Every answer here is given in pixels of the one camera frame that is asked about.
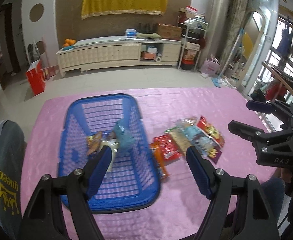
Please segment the white metal shelf rack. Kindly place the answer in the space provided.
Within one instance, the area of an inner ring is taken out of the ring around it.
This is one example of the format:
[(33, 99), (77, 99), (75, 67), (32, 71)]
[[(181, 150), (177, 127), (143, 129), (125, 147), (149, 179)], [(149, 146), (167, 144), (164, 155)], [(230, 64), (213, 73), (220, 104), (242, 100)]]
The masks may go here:
[(203, 15), (184, 12), (178, 19), (178, 26), (182, 28), (178, 69), (196, 70), (206, 46), (209, 24)]

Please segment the orange long snack pack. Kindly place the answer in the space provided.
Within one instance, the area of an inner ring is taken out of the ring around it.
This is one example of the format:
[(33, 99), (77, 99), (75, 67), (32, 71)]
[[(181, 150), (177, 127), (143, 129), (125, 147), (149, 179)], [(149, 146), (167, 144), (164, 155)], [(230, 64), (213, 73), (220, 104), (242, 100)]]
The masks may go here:
[(158, 143), (153, 142), (150, 144), (151, 152), (156, 160), (157, 171), (161, 180), (166, 180), (169, 176), (164, 163), (164, 158)]

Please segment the cream TV cabinet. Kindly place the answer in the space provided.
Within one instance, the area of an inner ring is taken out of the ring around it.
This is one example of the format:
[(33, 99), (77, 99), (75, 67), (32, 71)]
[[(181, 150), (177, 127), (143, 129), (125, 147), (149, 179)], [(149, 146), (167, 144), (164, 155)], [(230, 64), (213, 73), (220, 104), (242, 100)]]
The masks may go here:
[(126, 36), (90, 38), (57, 52), (62, 76), (71, 70), (117, 67), (178, 66), (181, 41)]

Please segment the plate of oranges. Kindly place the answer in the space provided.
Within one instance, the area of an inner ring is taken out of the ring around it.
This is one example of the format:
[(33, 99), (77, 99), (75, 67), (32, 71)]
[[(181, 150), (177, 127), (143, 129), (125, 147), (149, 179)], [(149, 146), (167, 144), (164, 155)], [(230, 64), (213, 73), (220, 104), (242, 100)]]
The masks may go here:
[(69, 38), (65, 39), (62, 48), (63, 49), (70, 49), (74, 46), (75, 43), (76, 43), (76, 40), (69, 39)]

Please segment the green folded cloth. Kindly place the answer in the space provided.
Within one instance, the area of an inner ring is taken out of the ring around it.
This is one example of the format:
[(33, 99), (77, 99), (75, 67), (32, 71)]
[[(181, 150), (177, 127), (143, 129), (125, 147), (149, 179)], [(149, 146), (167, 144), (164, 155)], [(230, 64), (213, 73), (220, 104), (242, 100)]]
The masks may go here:
[(154, 39), (154, 40), (161, 40), (162, 37), (157, 33), (137, 33), (136, 38), (145, 38), (145, 39)]

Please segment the blue tissue pack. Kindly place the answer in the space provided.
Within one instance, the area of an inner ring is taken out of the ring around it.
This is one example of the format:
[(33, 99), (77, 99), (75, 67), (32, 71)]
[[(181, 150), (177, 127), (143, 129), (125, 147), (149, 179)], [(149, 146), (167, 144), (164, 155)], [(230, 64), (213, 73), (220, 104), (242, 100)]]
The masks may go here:
[(134, 38), (138, 35), (138, 31), (136, 29), (126, 29), (125, 37), (126, 38)]

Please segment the blue plastic basket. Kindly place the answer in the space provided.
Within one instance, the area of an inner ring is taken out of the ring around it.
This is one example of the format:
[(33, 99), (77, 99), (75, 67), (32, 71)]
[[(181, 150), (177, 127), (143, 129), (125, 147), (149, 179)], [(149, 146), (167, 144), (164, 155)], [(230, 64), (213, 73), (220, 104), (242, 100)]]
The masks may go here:
[(81, 98), (68, 108), (60, 141), (59, 176), (82, 169), (92, 213), (149, 207), (161, 182), (134, 97)]

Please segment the silver standing air conditioner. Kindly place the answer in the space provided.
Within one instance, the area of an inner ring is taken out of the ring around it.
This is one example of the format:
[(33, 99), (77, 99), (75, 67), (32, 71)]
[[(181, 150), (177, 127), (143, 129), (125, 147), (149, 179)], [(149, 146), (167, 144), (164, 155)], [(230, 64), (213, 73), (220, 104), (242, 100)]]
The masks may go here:
[(208, 0), (205, 20), (208, 23), (205, 42), (206, 46), (201, 50), (198, 66), (201, 67), (204, 61), (211, 55), (215, 56), (220, 46), (222, 33), (225, 29), (225, 22), (230, 0)]

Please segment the orange small snack pack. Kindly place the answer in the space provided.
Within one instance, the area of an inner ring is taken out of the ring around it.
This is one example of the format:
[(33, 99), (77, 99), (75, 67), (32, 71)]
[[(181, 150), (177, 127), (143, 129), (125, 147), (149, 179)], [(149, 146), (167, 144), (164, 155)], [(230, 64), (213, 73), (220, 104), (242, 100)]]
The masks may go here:
[(87, 137), (87, 155), (98, 152), (102, 142), (102, 132), (95, 133)]

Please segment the light blue snack pack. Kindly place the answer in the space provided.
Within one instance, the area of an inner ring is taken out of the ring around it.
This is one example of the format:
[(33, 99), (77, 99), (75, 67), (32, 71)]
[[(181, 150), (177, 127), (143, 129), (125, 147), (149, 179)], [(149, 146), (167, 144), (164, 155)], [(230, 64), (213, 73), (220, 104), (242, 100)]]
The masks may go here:
[(214, 148), (217, 148), (215, 142), (196, 126), (185, 128), (183, 133), (190, 143), (203, 155), (208, 155)]

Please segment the brown cardboard box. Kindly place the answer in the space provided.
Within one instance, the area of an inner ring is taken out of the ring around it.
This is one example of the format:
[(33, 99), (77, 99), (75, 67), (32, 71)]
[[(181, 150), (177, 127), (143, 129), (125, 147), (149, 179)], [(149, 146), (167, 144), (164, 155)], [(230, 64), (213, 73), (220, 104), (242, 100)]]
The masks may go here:
[(182, 28), (158, 23), (156, 33), (161, 36), (162, 39), (179, 40), (181, 38)]

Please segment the red paper bag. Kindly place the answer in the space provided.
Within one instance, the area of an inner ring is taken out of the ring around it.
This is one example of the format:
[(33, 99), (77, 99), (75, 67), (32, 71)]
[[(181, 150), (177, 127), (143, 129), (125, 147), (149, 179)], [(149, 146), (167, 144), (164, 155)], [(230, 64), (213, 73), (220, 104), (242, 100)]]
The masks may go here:
[(42, 70), (42, 61), (37, 60), (31, 63), (26, 72), (27, 80), (34, 95), (43, 93), (45, 90), (46, 82)]

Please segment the cracker pack clear green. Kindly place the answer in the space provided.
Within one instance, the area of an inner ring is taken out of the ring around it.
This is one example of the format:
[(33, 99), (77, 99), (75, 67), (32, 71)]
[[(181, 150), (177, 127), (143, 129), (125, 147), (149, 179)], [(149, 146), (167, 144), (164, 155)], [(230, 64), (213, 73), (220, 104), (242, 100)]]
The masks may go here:
[(187, 149), (192, 146), (191, 142), (187, 139), (187, 137), (183, 134), (183, 132), (178, 128), (174, 127), (171, 129), (167, 129), (165, 131), (166, 134), (170, 135), (171, 140), (176, 145), (178, 150), (183, 156), (186, 156)]

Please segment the pink gift bag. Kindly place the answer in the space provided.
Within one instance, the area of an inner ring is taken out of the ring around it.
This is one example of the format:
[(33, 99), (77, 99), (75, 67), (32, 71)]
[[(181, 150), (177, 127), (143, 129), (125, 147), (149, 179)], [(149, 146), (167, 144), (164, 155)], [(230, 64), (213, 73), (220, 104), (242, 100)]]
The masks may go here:
[(202, 74), (207, 74), (209, 77), (213, 77), (219, 70), (220, 64), (215, 57), (206, 59), (200, 68)]

